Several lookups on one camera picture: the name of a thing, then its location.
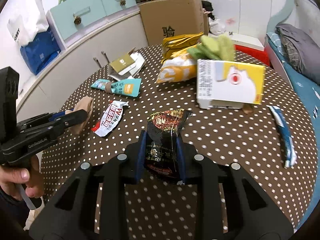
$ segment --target fingernail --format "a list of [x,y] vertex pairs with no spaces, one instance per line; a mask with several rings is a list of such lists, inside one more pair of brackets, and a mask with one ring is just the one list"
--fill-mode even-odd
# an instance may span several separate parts
[[22,179],[23,180],[29,180],[29,171],[27,171],[27,170],[22,170],[21,171],[21,177],[22,177]]

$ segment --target human hand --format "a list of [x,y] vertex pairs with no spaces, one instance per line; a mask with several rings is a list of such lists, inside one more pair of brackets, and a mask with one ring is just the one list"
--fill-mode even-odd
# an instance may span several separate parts
[[44,194],[44,180],[39,172],[39,160],[36,155],[31,158],[30,171],[0,165],[0,187],[6,194],[21,201],[22,197],[15,183],[26,184],[26,194],[30,198],[40,198]]

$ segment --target yellow package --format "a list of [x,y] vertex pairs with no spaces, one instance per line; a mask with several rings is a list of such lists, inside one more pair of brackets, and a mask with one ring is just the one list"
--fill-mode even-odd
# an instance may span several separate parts
[[174,52],[196,45],[203,34],[203,32],[200,32],[164,38],[162,43],[162,63],[169,59]]
[[179,51],[177,51],[177,52],[174,52],[172,55],[171,55],[171,58],[175,58],[175,57],[179,57],[179,56],[182,56],[182,55],[185,55],[185,54],[188,54],[188,49],[191,49],[191,48],[195,48],[197,46],[197,44],[196,45],[193,45],[193,46],[191,46],[191,47],[187,47],[187,48],[185,48],[185,49],[182,49],[182,50],[179,50]]
[[168,59],[158,74],[157,83],[186,81],[197,76],[197,61],[189,53]]

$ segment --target beige sock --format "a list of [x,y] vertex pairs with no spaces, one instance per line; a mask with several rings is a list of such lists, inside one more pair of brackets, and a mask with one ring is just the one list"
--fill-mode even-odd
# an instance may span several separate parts
[[[90,117],[91,117],[91,114],[92,114],[92,111],[93,111],[93,98],[91,97],[84,97],[82,98],[75,106],[75,108],[73,109],[73,111],[77,111],[77,110],[80,110],[80,109],[83,109],[85,110],[87,113],[88,113],[88,117],[87,119],[85,120],[85,122],[82,122],[82,123],[79,123],[79,124],[76,124],[72,127],[69,128],[69,131],[72,133],[72,134],[80,134],[81,131],[84,129],[84,127],[86,126],[86,124],[88,123]],[[70,114],[72,113],[71,110],[66,110],[66,114]]]

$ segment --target candy wrapper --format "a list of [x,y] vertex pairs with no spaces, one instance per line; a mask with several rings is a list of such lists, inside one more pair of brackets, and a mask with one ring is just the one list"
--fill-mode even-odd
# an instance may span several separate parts
[[140,84],[141,78],[124,79],[114,83],[107,79],[98,79],[91,85],[91,88],[103,90],[108,94],[137,97],[139,94]]
[[164,180],[179,180],[176,141],[191,114],[177,109],[153,113],[148,118],[144,167]]
[[128,102],[111,101],[101,120],[97,122],[95,127],[91,128],[91,130],[100,137],[106,136],[119,123],[123,112],[123,106],[128,106]]

